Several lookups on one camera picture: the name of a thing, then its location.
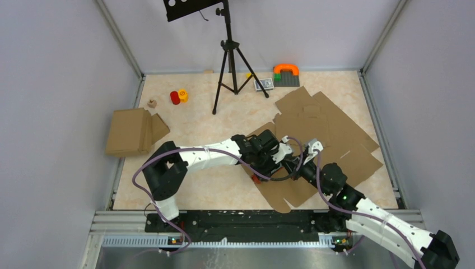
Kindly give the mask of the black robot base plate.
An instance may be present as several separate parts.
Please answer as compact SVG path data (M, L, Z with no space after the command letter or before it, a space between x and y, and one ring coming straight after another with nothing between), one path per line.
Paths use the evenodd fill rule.
M272 210L188 210L181 211L171 223L158 214L148 214L145 232L172 233L183 230L192 242L296 243L315 242L324 234L340 233L348 239L344 215L325 210L292 210L282 214Z

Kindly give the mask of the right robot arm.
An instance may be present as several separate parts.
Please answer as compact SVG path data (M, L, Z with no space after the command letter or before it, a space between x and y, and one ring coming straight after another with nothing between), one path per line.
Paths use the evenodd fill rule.
M372 240L411 268L456 268L460 257L450 235L420 229L376 205L347 184L347 176L336 163L318 168L309 161L300 168L297 160L285 169L317 187L329 206L328 222L332 229L345 228Z

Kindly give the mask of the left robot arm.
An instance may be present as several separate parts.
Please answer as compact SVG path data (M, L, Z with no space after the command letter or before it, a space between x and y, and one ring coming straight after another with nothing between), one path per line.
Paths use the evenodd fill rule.
M256 175L269 180L281 162L293 154L288 138L278 141L266 129L259 135L236 134L231 138L204 146L177 146L167 141L147 160L142 173L151 191L152 203L160 211L158 224L174 231L180 223L175 194L185 176L221 165L247 164Z

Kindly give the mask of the red paper box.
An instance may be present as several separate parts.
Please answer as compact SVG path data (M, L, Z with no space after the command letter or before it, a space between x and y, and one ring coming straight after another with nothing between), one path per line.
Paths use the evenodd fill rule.
M254 184L261 184L260 179L255 174L251 176L251 179L254 182Z

